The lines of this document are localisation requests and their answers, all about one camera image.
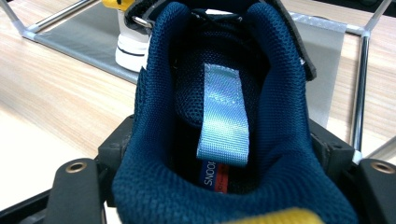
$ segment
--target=wooden surface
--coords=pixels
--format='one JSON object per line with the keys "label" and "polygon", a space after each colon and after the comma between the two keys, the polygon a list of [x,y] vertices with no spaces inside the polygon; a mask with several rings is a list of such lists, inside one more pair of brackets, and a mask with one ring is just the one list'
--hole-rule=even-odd
{"label": "wooden surface", "polygon": [[[370,13],[307,0],[283,0],[288,10],[365,24]],[[70,0],[14,0],[25,25]],[[49,189],[56,169],[97,148],[134,112],[135,85],[22,38],[0,10],[0,210]],[[328,129],[348,140],[359,39],[343,46]],[[370,45],[363,152],[396,135],[396,20],[382,17]]]}

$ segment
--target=light blue pull tab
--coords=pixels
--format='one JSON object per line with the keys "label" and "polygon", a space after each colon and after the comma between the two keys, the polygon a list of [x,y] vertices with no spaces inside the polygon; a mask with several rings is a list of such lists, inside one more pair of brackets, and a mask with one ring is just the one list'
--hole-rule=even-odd
{"label": "light blue pull tab", "polygon": [[248,117],[239,72],[205,64],[204,121],[197,158],[248,164]]}

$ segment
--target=white sneaker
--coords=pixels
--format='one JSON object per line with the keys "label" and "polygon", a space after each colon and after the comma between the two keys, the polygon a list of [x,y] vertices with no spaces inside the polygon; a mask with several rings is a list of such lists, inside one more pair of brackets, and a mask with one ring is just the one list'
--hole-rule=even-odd
{"label": "white sneaker", "polygon": [[116,62],[120,66],[139,72],[146,66],[149,36],[128,28],[124,22],[124,12],[118,10],[120,35],[116,49]]}

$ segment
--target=gray panel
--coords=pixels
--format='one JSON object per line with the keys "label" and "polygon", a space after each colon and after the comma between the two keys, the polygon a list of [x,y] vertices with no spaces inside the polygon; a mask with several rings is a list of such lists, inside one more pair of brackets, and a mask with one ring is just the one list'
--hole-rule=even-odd
{"label": "gray panel", "polygon": [[345,33],[299,22],[296,26],[318,72],[317,78],[306,83],[309,118],[326,127]]}
{"label": "gray panel", "polygon": [[35,41],[136,83],[138,74],[116,63],[120,34],[117,10],[97,4],[46,33]]}

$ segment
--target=red label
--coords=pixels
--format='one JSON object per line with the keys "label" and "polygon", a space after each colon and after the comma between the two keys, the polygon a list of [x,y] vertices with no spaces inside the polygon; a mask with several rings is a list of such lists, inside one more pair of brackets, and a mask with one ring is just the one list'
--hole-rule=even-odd
{"label": "red label", "polygon": [[227,193],[228,188],[228,170],[226,164],[218,164],[218,174],[216,176],[215,192]]}

